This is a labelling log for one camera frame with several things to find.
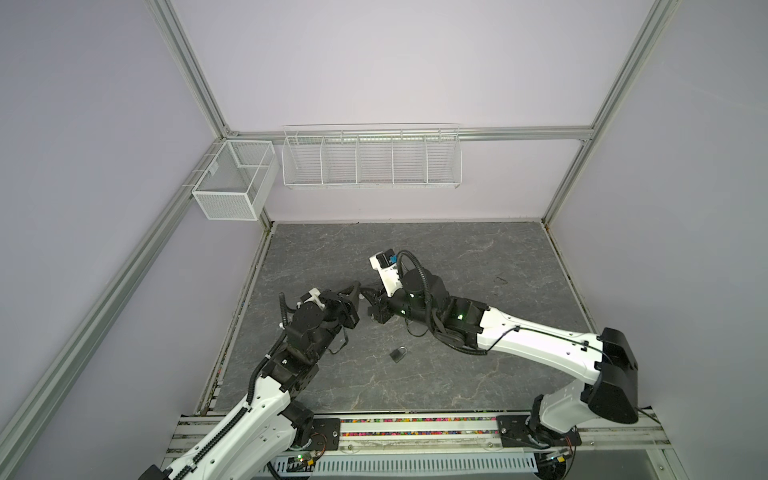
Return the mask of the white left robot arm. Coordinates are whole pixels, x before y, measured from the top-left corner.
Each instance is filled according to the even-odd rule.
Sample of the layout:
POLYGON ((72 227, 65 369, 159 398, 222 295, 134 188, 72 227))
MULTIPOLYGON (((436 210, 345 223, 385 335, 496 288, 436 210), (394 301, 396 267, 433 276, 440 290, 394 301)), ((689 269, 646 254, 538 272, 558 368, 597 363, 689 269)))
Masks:
POLYGON ((340 333, 359 322, 360 283, 304 294, 296 306, 279 296, 281 333, 252 371, 243 399, 203 440, 142 479, 250 479, 289 447, 310 442, 314 414, 297 401, 340 333))

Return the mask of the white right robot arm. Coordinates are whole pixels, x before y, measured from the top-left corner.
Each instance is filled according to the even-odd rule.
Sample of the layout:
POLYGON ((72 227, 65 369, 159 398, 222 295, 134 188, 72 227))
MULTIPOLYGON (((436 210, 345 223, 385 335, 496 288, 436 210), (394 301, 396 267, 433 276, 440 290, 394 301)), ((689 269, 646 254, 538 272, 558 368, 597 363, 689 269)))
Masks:
POLYGON ((575 445, 577 428, 584 422, 638 422, 639 366, 623 332, 561 330, 453 296, 443 280, 407 250, 378 252, 369 261, 381 282, 369 296, 377 322, 399 316, 424 325, 427 334, 458 353, 510 354, 571 377, 568 385, 537 396, 527 417, 504 428, 504 438, 513 445, 575 445))

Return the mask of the small black padlock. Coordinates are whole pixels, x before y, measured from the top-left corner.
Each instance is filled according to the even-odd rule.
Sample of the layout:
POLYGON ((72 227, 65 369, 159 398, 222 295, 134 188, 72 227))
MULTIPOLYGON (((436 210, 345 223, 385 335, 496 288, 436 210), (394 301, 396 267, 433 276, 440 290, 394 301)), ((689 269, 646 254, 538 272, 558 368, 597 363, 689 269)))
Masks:
POLYGON ((390 358, 393 362, 399 363, 403 360, 403 358, 407 355, 408 350, 406 347, 401 346, 398 348, 395 348, 393 351, 390 352, 390 358))

